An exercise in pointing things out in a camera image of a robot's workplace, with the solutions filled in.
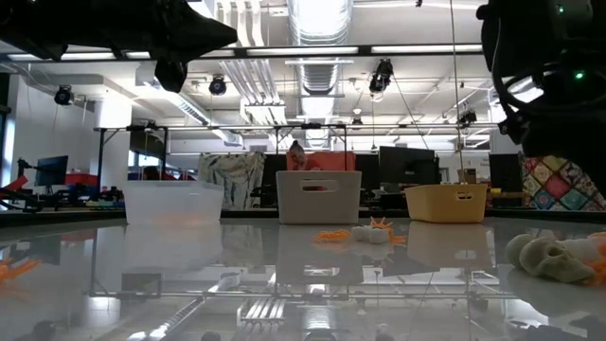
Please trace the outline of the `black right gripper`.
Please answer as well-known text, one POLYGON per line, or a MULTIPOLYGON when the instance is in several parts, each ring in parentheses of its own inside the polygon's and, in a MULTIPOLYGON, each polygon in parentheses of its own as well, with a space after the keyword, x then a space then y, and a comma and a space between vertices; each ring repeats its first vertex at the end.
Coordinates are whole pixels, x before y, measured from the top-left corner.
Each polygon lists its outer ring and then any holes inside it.
POLYGON ((528 157, 556 156, 572 161, 606 198, 606 109, 558 116, 507 114, 499 131, 528 157))

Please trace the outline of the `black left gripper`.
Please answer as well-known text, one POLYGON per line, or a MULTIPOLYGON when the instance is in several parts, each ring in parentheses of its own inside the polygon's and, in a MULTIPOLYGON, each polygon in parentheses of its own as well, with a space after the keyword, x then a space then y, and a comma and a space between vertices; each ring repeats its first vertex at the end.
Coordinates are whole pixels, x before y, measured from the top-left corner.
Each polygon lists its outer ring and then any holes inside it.
POLYGON ((195 11, 186 0, 113 0, 116 33, 113 54, 147 51, 156 63, 154 76, 161 86, 179 93, 187 78, 187 63, 234 44, 237 31, 195 11))

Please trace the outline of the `pale green plastic skull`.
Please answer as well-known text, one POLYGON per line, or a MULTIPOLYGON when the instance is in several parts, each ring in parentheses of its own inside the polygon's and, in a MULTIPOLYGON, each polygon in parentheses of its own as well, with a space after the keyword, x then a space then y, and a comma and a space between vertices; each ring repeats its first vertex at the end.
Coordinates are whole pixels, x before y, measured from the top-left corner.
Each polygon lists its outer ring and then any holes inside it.
POLYGON ((534 277, 573 283, 592 278, 596 271, 575 258, 563 245, 539 238, 526 244, 519 256, 522 268, 534 277))
POLYGON ((522 269, 523 266, 520 262, 520 255, 522 249, 532 242, 534 237, 529 234, 521 234, 511 239, 506 245, 506 258, 511 265, 517 269, 522 269))

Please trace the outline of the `orange plastic spider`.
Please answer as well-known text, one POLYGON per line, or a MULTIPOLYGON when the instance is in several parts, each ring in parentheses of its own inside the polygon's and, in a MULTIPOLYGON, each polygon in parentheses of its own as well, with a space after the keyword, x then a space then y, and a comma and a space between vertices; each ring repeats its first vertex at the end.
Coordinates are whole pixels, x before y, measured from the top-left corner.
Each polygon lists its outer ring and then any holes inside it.
POLYGON ((0 260, 0 284, 16 279, 42 263, 41 260, 25 260, 20 264, 14 265, 12 259, 0 260))
POLYGON ((346 242, 350 232, 345 229, 321 231, 312 237, 313 242, 346 242))
POLYGON ((606 232, 592 234, 589 240, 596 243, 598 259, 588 263, 596 274, 587 281, 587 284, 594 287, 606 285, 606 232))
POLYGON ((390 234, 390 241, 389 241, 389 243, 391 243, 391 244, 404 244, 407 241, 407 237, 406 236, 397 235, 394 232, 393 223, 387 222, 385 220, 385 218, 382 218, 379 221, 376 221, 374 218, 372 218, 370 220, 370 227, 371 228, 387 229, 389 231, 389 234, 390 234))

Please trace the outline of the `colourful patchwork quilt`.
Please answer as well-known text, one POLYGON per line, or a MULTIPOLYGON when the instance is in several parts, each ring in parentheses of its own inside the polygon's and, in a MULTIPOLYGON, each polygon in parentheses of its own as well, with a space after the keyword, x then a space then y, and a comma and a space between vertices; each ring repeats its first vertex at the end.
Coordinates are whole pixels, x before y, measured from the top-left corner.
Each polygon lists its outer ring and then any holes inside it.
POLYGON ((520 157, 528 205, 539 210, 606 211, 606 199, 576 164, 555 156, 520 157))

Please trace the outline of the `thin grey hanging pole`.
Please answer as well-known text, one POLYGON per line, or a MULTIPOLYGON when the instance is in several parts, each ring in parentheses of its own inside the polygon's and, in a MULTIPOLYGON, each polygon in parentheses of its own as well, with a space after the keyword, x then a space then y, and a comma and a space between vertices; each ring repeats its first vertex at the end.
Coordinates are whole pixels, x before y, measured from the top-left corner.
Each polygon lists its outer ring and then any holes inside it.
POLYGON ((459 107, 459 92, 458 92, 458 66, 457 66, 457 49, 456 49, 456 34, 455 34, 455 9, 454 0, 449 0, 449 10, 451 18, 451 33, 452 33, 452 46, 453 46, 453 65, 454 65, 454 111, 455 111, 455 127, 456 127, 456 141, 454 150, 461 156, 461 132, 459 125, 460 118, 460 107, 459 107))

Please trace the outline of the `pale patterned hanging cloth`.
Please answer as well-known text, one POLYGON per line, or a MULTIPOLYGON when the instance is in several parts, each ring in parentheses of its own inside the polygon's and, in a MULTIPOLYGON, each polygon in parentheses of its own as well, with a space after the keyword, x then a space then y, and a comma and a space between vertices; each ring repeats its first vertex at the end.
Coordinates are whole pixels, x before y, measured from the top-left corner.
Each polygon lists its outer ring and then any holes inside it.
POLYGON ((248 210, 252 191, 261 186, 264 153, 201 154, 198 179, 223 188, 223 210, 248 210))

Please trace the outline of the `yellow plastic bin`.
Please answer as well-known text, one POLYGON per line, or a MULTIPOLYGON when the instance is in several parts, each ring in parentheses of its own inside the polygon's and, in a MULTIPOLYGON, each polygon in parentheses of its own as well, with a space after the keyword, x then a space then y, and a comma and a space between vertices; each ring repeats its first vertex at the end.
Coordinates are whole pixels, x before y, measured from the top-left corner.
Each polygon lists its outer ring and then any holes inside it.
POLYGON ((424 185, 404 190, 409 217, 434 224, 476 224, 485 217, 484 184, 424 185))

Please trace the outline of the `clear plastic bin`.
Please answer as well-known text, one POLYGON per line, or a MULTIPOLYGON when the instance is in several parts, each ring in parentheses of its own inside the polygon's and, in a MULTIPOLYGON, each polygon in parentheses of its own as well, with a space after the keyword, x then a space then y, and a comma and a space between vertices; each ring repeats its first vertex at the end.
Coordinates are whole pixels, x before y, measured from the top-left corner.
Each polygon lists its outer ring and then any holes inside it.
POLYGON ((128 224, 205 224, 220 220, 224 189, 202 181, 130 181, 123 189, 128 224))

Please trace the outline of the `person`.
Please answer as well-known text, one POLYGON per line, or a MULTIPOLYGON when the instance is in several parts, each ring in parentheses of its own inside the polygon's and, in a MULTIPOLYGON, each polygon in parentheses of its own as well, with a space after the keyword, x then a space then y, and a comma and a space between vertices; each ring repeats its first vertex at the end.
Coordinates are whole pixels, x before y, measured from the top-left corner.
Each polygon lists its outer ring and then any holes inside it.
POLYGON ((304 149, 294 140, 290 149, 287 152, 287 156, 293 164, 294 171, 320 171, 320 165, 313 159, 309 159, 305 154, 304 149))

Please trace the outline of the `red and blue boxes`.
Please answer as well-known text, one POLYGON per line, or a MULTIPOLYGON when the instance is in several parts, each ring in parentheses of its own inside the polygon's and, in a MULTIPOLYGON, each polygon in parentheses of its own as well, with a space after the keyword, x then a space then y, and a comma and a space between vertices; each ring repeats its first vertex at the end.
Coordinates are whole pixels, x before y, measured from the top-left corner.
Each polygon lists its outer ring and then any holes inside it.
POLYGON ((98 193, 98 176, 88 173, 69 173, 65 185, 70 195, 77 198, 94 196, 98 193))

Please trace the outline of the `large black computer monitor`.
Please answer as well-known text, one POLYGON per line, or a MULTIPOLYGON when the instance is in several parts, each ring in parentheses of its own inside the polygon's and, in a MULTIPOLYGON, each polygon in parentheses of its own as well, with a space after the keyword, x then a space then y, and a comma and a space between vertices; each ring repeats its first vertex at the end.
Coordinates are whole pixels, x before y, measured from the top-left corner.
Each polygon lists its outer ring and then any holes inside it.
POLYGON ((379 171, 382 183, 421 186, 441 181, 439 160, 432 150, 381 146, 379 171))

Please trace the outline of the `small black computer monitor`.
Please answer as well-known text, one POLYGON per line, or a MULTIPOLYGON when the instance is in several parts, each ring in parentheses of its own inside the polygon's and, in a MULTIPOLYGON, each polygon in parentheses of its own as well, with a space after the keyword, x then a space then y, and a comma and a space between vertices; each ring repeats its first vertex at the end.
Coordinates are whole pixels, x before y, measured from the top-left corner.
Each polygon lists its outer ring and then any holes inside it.
POLYGON ((35 167, 35 184, 38 187, 59 186, 65 184, 68 156, 41 158, 35 167))

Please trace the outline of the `orange red panel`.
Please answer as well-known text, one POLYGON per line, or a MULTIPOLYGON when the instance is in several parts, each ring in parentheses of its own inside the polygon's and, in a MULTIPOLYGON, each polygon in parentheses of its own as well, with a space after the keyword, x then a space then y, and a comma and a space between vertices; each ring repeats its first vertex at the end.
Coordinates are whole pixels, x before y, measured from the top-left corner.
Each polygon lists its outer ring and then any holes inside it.
MULTIPOLYGON (((306 153, 309 159, 315 160, 321 171, 354 171, 356 155, 352 152, 317 152, 306 153)), ((286 154, 287 170, 293 171, 293 164, 286 154)))

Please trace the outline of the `grey plastic bin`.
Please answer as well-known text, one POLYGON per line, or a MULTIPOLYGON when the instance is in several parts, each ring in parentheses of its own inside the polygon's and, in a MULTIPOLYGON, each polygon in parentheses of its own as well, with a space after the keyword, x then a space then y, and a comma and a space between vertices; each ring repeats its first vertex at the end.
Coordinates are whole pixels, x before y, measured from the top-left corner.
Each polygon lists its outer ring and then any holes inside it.
POLYGON ((282 170, 276 173, 281 224, 357 224, 362 173, 282 170))

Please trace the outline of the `red and black machine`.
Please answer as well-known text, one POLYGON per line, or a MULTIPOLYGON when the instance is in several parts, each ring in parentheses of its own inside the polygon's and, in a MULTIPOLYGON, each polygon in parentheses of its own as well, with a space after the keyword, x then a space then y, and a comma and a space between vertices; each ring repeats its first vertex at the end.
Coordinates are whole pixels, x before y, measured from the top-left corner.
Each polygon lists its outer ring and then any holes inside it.
POLYGON ((21 192, 22 186, 26 183, 27 178, 22 175, 0 188, 0 207, 8 210, 20 210, 25 213, 40 212, 44 205, 31 195, 21 192))

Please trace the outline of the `black metal stand frame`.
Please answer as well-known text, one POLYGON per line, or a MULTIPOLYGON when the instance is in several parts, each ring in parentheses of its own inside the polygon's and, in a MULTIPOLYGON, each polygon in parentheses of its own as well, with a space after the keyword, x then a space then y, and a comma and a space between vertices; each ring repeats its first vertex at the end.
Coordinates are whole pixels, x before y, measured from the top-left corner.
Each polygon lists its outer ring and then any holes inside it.
POLYGON ((98 156, 94 170, 97 172, 97 186, 122 187, 128 178, 129 152, 134 153, 134 168, 140 177, 145 177, 145 166, 139 164, 139 156, 157 160, 157 180, 168 179, 167 155, 169 128, 147 125, 129 125, 119 128, 96 127, 98 133, 98 156))

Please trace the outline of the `distant black rig frame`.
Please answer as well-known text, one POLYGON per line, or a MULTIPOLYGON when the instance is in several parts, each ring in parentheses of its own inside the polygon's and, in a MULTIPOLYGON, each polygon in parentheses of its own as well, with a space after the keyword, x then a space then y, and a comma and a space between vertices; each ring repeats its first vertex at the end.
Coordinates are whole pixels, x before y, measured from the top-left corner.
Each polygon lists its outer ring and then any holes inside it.
POLYGON ((304 149, 309 151, 330 151, 336 150, 336 144, 340 142, 343 150, 348 150, 348 127, 346 124, 321 124, 317 122, 275 125, 270 127, 273 137, 270 139, 274 143, 275 154, 286 152, 294 141, 293 132, 295 130, 312 131, 311 136, 305 135, 303 138, 304 149))

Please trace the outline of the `black aluminium table frame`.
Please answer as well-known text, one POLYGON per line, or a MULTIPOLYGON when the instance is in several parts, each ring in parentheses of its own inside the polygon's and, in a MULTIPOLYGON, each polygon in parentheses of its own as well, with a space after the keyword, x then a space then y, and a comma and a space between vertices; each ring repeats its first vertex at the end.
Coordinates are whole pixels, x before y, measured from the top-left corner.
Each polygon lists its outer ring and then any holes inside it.
MULTIPOLYGON (((221 217, 225 219, 270 219, 277 218, 278 212, 276 210, 226 210, 222 212, 221 217)), ((485 211, 485 217, 561 221, 568 223, 606 224, 606 211, 556 211, 489 208, 485 211)), ((39 224, 81 223, 125 218, 126 212, 119 209, 42 211, 38 213, 2 211, 0 212, 0 228, 39 224)))

